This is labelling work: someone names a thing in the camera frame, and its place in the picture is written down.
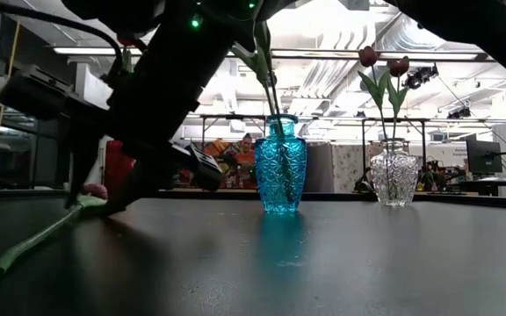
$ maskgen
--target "ceiling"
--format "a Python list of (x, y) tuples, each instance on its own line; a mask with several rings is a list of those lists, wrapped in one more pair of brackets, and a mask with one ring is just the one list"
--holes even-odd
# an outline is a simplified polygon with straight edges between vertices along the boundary
[[(60, 0), (1, 0), (71, 18), (112, 34), (98, 21), (82, 21), (68, 11)], [(470, 106), (473, 116), (506, 118), (501, 109), (506, 102), (506, 69), (485, 60), (473, 62), (469, 55), (482, 54), (475, 46), (446, 42), (416, 22), (399, 14), (397, 9), (381, 0), (370, 0), (369, 11), (350, 11), (339, 0), (312, 0), (296, 9), (282, 10), (269, 20), (272, 47), (280, 49), (356, 51), (367, 45), (386, 52), (427, 53), (412, 63), (410, 72), (432, 67), (439, 53), (451, 54), (450, 60), (437, 62), (439, 77), (408, 93), (402, 115), (419, 118), (446, 118), (462, 104)], [(93, 35), (58, 25), (20, 18), (22, 24), (55, 47), (106, 47)], [(88, 62), (93, 72), (110, 67), (107, 57), (71, 57)], [(378, 70), (385, 62), (379, 62)], [(302, 116), (353, 117), (364, 111), (366, 117), (378, 117), (379, 111), (370, 95), (360, 85), (357, 71), (363, 69), (356, 61), (322, 61), (309, 59), (275, 59), (278, 95), (283, 111)], [(201, 96), (197, 113), (268, 114), (264, 90), (255, 74), (237, 59), (228, 58), (220, 66)], [(385, 104), (385, 115), (391, 107)], [(200, 123), (189, 120), (186, 124)], [(332, 121), (333, 127), (339, 127)]]

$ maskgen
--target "orange object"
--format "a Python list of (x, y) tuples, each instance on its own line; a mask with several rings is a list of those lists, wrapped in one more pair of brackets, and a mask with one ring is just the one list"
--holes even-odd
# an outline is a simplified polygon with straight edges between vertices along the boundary
[(122, 146), (118, 140), (106, 142), (105, 187), (110, 196), (134, 167), (134, 159), (122, 152)]

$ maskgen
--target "monitor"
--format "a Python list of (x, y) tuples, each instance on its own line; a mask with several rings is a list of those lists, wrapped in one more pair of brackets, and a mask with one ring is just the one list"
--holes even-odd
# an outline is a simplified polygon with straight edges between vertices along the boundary
[(500, 153), (501, 146), (497, 142), (466, 140), (467, 165), (475, 174), (494, 174), (502, 172), (501, 156), (490, 156)]

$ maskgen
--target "clear glass vase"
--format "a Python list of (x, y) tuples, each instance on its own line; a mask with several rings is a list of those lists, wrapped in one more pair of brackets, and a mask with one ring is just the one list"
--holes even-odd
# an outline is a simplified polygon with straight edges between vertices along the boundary
[(388, 206), (408, 206), (413, 200), (419, 166), (417, 157), (403, 151), (404, 139), (381, 141), (381, 154), (371, 160), (378, 201)]
[(267, 123), (270, 135), (255, 143), (261, 202), (267, 212), (296, 212), (306, 179), (306, 141), (294, 135), (293, 115), (272, 115)]

